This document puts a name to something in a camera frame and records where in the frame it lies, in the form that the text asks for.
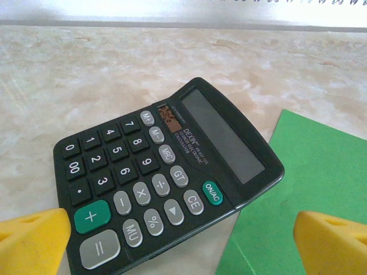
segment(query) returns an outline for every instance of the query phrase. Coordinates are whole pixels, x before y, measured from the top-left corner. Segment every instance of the on/ac button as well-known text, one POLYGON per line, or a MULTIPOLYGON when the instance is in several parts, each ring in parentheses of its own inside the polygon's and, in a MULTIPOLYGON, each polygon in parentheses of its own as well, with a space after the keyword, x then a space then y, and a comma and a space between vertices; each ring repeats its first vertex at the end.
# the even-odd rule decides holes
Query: on/ac button
POLYGON ((212 181, 204 182, 204 184, 202 185, 202 190, 206 198, 210 202, 210 204, 220 205, 222 203, 223 194, 214 182, 212 181))

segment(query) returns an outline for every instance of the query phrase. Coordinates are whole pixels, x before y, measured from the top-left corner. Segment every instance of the black button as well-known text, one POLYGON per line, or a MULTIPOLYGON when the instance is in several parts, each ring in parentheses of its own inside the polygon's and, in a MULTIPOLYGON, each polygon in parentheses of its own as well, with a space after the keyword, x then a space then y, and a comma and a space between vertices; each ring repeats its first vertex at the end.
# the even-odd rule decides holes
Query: black button
POLYGON ((70 158, 80 153, 80 147, 76 137, 61 144, 61 154, 64 159, 70 158))
POLYGON ((81 156, 66 162, 65 172, 68 180, 73 180, 83 176, 85 174, 85 169, 81 156))
POLYGON ((97 170, 107 165, 106 157, 102 149, 95 149, 90 152, 86 157, 89 170, 97 170))
POLYGON ((86 179, 80 179, 69 186, 69 195, 72 206, 86 202, 91 198, 91 191, 86 179))
POLYGON ((104 169, 93 174, 92 182, 97 195, 102 195, 115 188, 114 180, 109 169, 104 169))
POLYGON ((130 160, 117 164, 115 171, 120 184, 125 184, 138 178, 138 174, 130 160))
POLYGON ((108 145, 107 149, 112 162, 117 162, 118 160, 128 157, 128 151, 123 140, 111 143, 108 145))
POLYGON ((84 150, 90 150, 101 145, 98 133, 96 131, 91 131, 83 135, 81 139, 84 150))
POLYGON ((111 124, 108 127, 104 127, 102 129, 102 136, 105 142, 110 142, 121 137, 117 124, 111 124))
POLYGON ((123 118, 121 121, 121 126, 126 135, 140 130, 140 125, 133 116, 123 118))
POLYGON ((147 175, 150 172, 153 172, 159 169, 159 164, 157 162, 157 159, 155 158, 154 154, 151 152, 149 153, 147 152, 147 153, 139 155, 136 158, 136 161, 138 162, 139 169, 143 175, 147 175))
POLYGON ((127 141, 133 153, 137 153, 149 148, 148 141, 146 140, 143 133, 136 133, 132 136, 129 136, 127 141))

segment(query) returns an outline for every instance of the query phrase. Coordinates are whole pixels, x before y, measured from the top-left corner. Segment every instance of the gray button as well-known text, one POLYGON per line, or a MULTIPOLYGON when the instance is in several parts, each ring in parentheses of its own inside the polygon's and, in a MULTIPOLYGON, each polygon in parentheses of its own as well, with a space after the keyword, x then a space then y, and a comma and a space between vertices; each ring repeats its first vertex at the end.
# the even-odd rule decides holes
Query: gray button
POLYGON ((125 240, 132 248, 137 248, 143 242, 143 234, 136 220, 127 219, 122 225, 125 240))
POLYGON ((144 213, 145 225, 152 236, 159 236, 163 232, 163 222, 156 209, 148 209, 144 213))
POLYGON ((180 225, 184 221, 184 214, 174 199, 169 199, 165 202, 163 207, 170 223, 173 225, 180 225))
POLYGON ((141 112, 140 118, 142 119, 145 126, 152 126, 154 124, 154 117, 149 111, 141 112))
POLYGON ((204 204, 200 199, 199 195, 194 190, 188 190, 183 195, 183 200, 185 201, 189 211, 193 215, 200 215, 204 210, 204 204))
POLYGON ((157 126, 153 126, 149 129, 149 135, 155 144, 161 144, 165 141, 165 136, 162 133, 162 130, 157 126))
POLYGON ((167 144, 161 145, 158 151, 164 163, 172 164, 176 160, 176 156, 174 155, 174 152, 169 145, 167 144))
POLYGON ((121 247, 117 234, 107 229, 81 243, 79 248, 81 264, 94 269, 117 257, 121 247))
POLYGON ((136 184, 134 184, 132 190, 138 204, 144 206, 150 203, 150 193, 145 183, 137 182, 136 184))
POLYGON ((127 215, 131 211, 131 203, 125 191, 118 191, 114 195, 114 203, 120 215, 127 215))
POLYGON ((162 174, 156 174, 151 179, 151 182, 154 186, 155 192, 157 192, 158 196, 165 197, 170 193, 170 186, 165 176, 162 174))
POLYGON ((188 185, 189 177, 186 175, 185 170, 181 166, 173 166, 170 170, 170 174, 177 187, 184 188, 188 185))

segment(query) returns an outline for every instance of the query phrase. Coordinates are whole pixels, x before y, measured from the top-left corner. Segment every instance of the green plus button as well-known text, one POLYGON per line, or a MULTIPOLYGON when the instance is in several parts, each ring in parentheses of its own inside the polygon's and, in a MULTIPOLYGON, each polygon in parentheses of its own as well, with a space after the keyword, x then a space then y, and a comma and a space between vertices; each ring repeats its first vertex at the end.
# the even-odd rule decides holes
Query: green plus button
POLYGON ((103 200, 84 206, 74 214, 75 228, 80 234, 95 230, 108 223, 110 219, 110 208, 103 200))

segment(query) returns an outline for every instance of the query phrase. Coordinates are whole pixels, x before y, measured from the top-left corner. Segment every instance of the calculator button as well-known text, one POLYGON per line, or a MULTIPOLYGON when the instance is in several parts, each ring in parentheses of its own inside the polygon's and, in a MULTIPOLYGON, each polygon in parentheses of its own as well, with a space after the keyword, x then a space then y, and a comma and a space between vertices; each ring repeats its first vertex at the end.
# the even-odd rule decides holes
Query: calculator button
POLYGON ((211 205, 220 205, 222 203, 223 194, 214 182, 204 182, 202 190, 211 205))
POLYGON ((115 171, 120 184, 125 184, 138 178, 138 174, 130 160, 116 165, 115 171))
POLYGON ((80 153, 80 147, 76 137, 69 139, 61 145, 61 154, 64 159, 70 158, 80 153))
POLYGON ((116 194, 114 195, 114 203, 115 203, 116 210, 120 215, 125 216, 128 213, 130 213, 131 202, 125 191, 116 192, 116 194))
POLYGON ((117 124, 112 124, 108 127, 103 128, 102 136, 105 142, 110 142, 121 137, 117 124))
POLYGON ((184 188, 189 183, 189 177, 180 165, 175 165, 170 170, 171 177, 177 187, 184 188))
POLYGON ((163 232, 163 222, 156 209, 148 209, 144 213, 145 225, 152 236, 159 236, 163 232))
POLYGON ((183 200, 186 203, 189 211, 193 215, 200 215, 204 210, 204 204, 199 195, 194 190, 188 190, 183 195, 183 200))
POLYGON ((128 151, 123 140, 118 140, 107 146, 108 154, 112 162, 128 157, 128 151))
POLYGON ((107 229, 84 240, 79 248, 81 264, 86 269, 94 269, 114 259, 121 247, 117 234, 107 229))
POLYGON ((153 126, 149 129, 149 135, 155 144, 161 144, 165 141, 165 136, 162 133, 162 130, 157 126, 153 126))
POLYGON ((136 157, 138 166, 143 175, 147 175, 157 169, 159 169, 159 164, 154 154, 145 153, 136 157))
POLYGON ((103 149, 96 149, 90 152, 86 157, 89 170, 94 171, 107 165, 103 149))
POLYGON ((143 234, 136 220, 127 219, 122 225, 122 231, 130 247, 137 248, 142 243, 143 234))
POLYGON ((141 206, 144 206, 150 203, 151 197, 150 197, 148 187, 145 183, 137 182, 136 184, 134 184, 132 190, 134 192, 135 199, 138 204, 140 204, 141 206))
POLYGON ((83 176, 85 174, 85 169, 81 156, 66 162, 65 170, 69 181, 83 176))
POLYGON ((140 125, 134 117, 125 117, 122 119, 121 127, 126 135, 140 130, 140 125))
POLYGON ((136 133, 132 136, 129 136, 127 141, 133 153, 137 153, 149 148, 148 141, 142 133, 136 133))
POLYGON ((172 164, 176 160, 176 156, 175 156, 172 148, 169 145, 167 145, 167 144, 161 145, 159 147, 158 151, 159 151, 159 154, 161 155, 161 158, 164 161, 164 163, 172 164))
POLYGON ((84 150, 90 150, 101 145, 97 131, 89 132, 85 134, 81 139, 84 150))
POLYGON ((149 111, 143 111, 140 113, 140 118, 142 119, 145 126, 153 126, 154 117, 149 111))
POLYGON ((87 180, 79 179, 73 182, 69 186, 69 195, 72 206, 88 201, 92 196, 87 180))
POLYGON ((78 209, 74 214, 75 229, 80 234, 91 232, 111 219, 106 201, 100 200, 78 209))
POLYGON ((92 182, 97 196, 115 188, 114 180, 109 169, 101 170, 97 174, 93 174, 92 182))
POLYGON ((180 225, 184 221, 184 214, 178 202, 174 199, 167 200, 163 208, 172 225, 180 225))
POLYGON ((170 186, 165 176, 162 174, 156 174, 151 179, 151 182, 154 186, 155 192, 157 192, 158 196, 165 197, 170 193, 170 186))

